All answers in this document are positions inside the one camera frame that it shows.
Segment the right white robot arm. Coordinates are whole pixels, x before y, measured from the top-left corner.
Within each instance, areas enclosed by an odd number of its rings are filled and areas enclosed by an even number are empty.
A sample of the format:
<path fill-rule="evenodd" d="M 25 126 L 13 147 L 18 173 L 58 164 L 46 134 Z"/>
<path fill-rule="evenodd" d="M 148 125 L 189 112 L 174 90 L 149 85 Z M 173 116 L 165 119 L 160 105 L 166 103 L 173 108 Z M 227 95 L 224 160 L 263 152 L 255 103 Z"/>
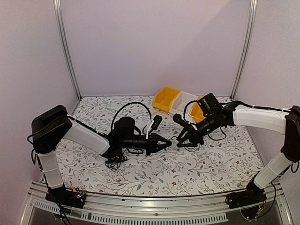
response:
<path fill-rule="evenodd" d="M 189 140 L 190 147 L 204 143 L 204 136 L 225 126 L 250 126 L 263 128 L 283 134 L 284 145 L 280 152 L 249 182 L 242 200 L 246 204 L 253 204 L 260 198 L 260 189 L 264 189 L 275 178 L 284 173 L 288 167 L 300 160 L 300 108 L 276 109 L 263 106 L 253 106 L 241 101 L 227 104 L 217 100 L 199 101 L 204 119 L 192 124 L 183 119 L 182 114 L 175 114 L 173 121 L 183 127 L 178 136 L 178 146 L 184 147 Z"/>

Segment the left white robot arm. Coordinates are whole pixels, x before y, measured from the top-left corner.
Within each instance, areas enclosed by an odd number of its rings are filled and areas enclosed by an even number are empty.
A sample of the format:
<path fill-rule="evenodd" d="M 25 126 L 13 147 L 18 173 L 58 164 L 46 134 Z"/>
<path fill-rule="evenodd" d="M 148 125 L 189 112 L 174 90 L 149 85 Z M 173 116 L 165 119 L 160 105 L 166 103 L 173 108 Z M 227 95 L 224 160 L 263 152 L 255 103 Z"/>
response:
<path fill-rule="evenodd" d="M 65 190 L 55 150 L 62 139 L 73 141 L 91 149 L 105 158 L 107 167 L 116 169 L 126 160 L 123 150 L 137 150 L 147 156 L 171 146 L 172 142 L 155 133 L 162 117 L 150 116 L 149 123 L 141 131 L 131 117 L 113 119 L 109 134 L 102 134 L 92 127 L 70 116 L 66 108 L 58 105 L 36 117 L 31 123 L 31 135 L 27 140 L 32 144 L 40 169 L 45 176 L 51 195 L 59 203 L 66 203 L 70 194 Z"/>

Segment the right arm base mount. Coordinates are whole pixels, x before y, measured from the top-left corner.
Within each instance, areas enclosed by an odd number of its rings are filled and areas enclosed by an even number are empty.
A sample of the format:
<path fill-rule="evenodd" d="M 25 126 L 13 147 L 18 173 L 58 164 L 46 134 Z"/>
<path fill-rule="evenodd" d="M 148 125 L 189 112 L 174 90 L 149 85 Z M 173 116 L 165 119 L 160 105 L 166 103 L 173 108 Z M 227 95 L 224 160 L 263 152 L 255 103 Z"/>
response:
<path fill-rule="evenodd" d="M 230 209 L 246 207 L 241 210 L 241 214 L 245 219 L 257 219 L 265 208 L 267 200 L 264 189 L 258 188 L 253 182 L 246 186 L 246 190 L 241 192 L 229 193 L 225 198 L 225 203 Z"/>

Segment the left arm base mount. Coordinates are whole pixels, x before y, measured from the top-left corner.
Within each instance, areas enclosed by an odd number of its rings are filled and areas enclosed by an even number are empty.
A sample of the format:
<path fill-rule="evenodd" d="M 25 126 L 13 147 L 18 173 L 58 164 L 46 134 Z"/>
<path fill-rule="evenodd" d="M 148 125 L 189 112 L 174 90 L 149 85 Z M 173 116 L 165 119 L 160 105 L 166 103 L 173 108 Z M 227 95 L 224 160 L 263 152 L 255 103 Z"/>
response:
<path fill-rule="evenodd" d="M 68 190 L 64 186 L 49 188 L 45 199 L 60 205 L 82 209 L 86 200 L 86 191 L 79 188 Z"/>

